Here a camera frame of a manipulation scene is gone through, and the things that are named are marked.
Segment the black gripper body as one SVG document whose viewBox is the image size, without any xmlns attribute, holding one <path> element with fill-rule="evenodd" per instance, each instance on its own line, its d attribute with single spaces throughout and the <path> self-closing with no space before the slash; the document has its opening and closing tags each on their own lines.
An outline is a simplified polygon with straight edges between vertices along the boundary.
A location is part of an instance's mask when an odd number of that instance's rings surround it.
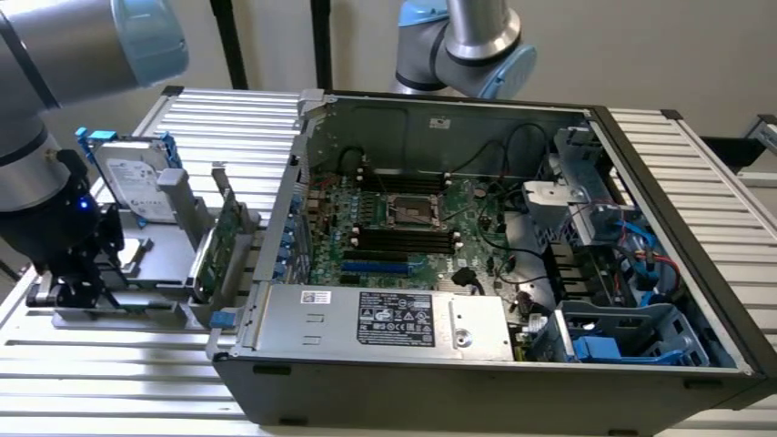
<svg viewBox="0 0 777 437">
<path fill-rule="evenodd" d="M 124 235 L 117 207 L 100 208 L 77 153 L 64 149 L 55 159 L 69 171 L 64 187 L 41 204 L 1 214 L 1 237 L 40 274 L 87 274 L 99 259 L 120 270 Z"/>
</svg>

